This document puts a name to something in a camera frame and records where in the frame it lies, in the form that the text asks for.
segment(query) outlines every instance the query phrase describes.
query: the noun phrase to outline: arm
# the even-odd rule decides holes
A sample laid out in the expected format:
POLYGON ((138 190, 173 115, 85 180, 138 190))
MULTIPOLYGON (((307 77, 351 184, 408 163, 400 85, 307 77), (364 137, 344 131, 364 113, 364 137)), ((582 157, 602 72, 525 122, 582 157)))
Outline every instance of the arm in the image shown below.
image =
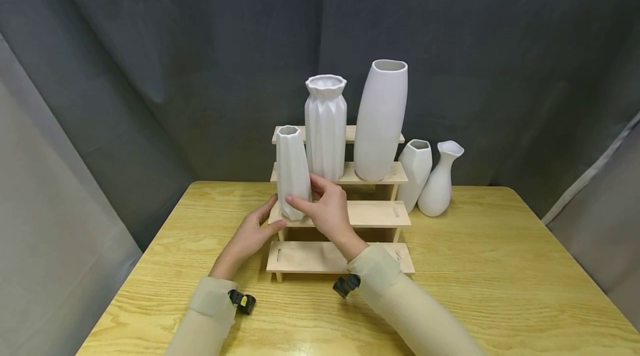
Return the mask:
POLYGON ((361 278, 359 292, 416 355, 484 355, 464 326, 400 271, 382 247, 366 248, 348 265, 361 278))
POLYGON ((203 277, 165 355, 218 355, 236 315, 227 294, 235 288, 231 281, 203 277))
POLYGON ((173 336, 165 356, 216 356, 229 334, 236 315, 228 292, 236 289, 231 280, 249 256, 256 253, 275 233, 285 227, 280 220, 262 223, 277 201, 276 195, 245 216, 231 241, 216 259, 209 277, 203 277, 191 297, 189 309, 173 336))
POLYGON ((336 184, 311 174, 309 203, 297 197, 287 202, 311 217, 313 224, 340 250, 349 271, 361 277, 361 295, 418 356, 480 356, 484 353, 463 325, 400 271, 386 250, 370 247, 354 232, 347 213, 347 197, 336 184))

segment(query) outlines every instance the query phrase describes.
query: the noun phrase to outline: vase opening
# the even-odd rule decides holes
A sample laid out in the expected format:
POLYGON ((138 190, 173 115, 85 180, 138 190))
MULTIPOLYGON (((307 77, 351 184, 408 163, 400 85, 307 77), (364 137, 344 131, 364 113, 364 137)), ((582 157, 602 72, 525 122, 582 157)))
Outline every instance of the vase opening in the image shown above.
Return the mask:
POLYGON ((340 76, 333 74, 321 74, 311 77, 307 80, 307 86, 316 87, 318 89, 337 88, 346 83, 346 80, 340 76))
POLYGON ((297 134, 300 129, 296 126, 283 126, 278 129, 278 134, 281 136, 292 136, 293 134, 297 134))
POLYGON ((422 141, 421 139, 414 139, 411 140, 411 142, 409 142, 407 145, 409 145, 410 147, 417 149, 419 151, 423 150, 423 149, 430 149, 431 145, 429 145, 429 142, 427 141, 422 141))
POLYGON ((381 59, 373 62, 375 69, 380 71, 402 71, 407 69, 407 63, 401 61, 390 61, 387 59, 381 59))
POLYGON ((459 157, 464 153, 464 148, 455 141, 439 142, 438 150, 441 151, 441 153, 449 153, 455 157, 459 157))

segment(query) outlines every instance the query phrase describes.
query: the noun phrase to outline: cuff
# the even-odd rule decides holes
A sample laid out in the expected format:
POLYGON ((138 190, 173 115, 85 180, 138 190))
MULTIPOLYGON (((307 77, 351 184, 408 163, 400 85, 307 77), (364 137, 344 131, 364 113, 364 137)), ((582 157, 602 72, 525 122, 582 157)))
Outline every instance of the cuff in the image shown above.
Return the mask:
POLYGON ((386 294, 402 274, 400 263, 379 245, 367 247, 347 264, 347 269, 361 278, 359 289, 368 302, 375 302, 386 294))
POLYGON ((232 281, 202 277, 193 293, 189 309, 211 317, 225 307, 233 308, 228 292, 236 288, 236 283, 232 281))

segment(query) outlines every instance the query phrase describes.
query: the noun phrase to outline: left hand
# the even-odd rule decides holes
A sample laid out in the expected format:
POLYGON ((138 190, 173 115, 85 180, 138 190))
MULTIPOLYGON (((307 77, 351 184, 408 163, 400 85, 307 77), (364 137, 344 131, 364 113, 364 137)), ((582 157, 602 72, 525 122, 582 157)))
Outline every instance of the left hand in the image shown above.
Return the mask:
POLYGON ((283 220, 262 224, 269 217, 269 212, 277 201, 278 196, 274 194, 264 204, 244 217, 236 233, 216 259, 209 273, 210 277, 232 280, 240 264, 260 250, 267 239, 287 225, 283 220))

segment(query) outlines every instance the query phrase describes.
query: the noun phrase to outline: wood grain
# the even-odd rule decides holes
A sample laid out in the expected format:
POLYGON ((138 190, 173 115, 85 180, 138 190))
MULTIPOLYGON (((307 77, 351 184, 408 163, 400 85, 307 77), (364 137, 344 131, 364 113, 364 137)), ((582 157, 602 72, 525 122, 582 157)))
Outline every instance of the wood grain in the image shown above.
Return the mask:
MULTIPOLYGON (((404 203, 400 200, 348 200, 347 213, 352 226, 360 228, 395 228, 411 225, 411 219, 404 203)), ((285 220, 287 227, 315 227, 308 216, 302 220, 291 221, 284 217, 277 203, 271 209, 269 224, 285 220)))
MULTIPOLYGON (((271 144, 276 144, 276 132, 278 131, 278 128, 280 128, 282 126, 276 126, 276 128, 273 130, 273 137, 271 137, 271 144)), ((296 126, 300 129, 300 133, 302 133, 302 140, 306 141, 306 133, 307 130, 304 128, 304 126, 296 126)), ((355 142, 356 139, 356 126, 347 126, 346 128, 346 143, 347 144, 353 144, 353 142, 355 142)), ((402 134, 400 134, 400 138, 398 139, 398 142, 400 144, 404 144, 404 136, 402 134)))
MULTIPOLYGON (((163 355, 198 280, 270 183, 191 184, 79 355, 163 355)), ((416 283, 445 305, 488 355, 640 355, 640 334, 518 195, 454 187, 436 218, 415 209, 402 230, 416 283)), ((238 273, 258 300, 238 315, 223 355, 410 355, 358 293, 336 276, 265 271, 269 244, 238 273)))
MULTIPOLYGON (((276 171, 277 164, 273 163, 273 170, 271 171, 270 182, 275 183, 278 180, 278 173, 276 171)), ((402 163, 393 162, 391 166, 391 170, 387 173, 386 176, 379 182, 368 182, 360 178, 355 171, 355 165, 353 162, 345 162, 344 163, 344 174, 338 178, 337 184, 340 185, 353 185, 353 184, 402 184, 407 183, 409 179, 407 178, 407 174, 404 172, 404 168, 402 167, 402 163)))
MULTIPOLYGON (((400 263, 405 274, 413 274, 409 250, 405 243, 379 243, 400 263)), ((347 272, 347 261, 331 242, 286 241, 271 242, 266 271, 272 273, 323 273, 347 272)))

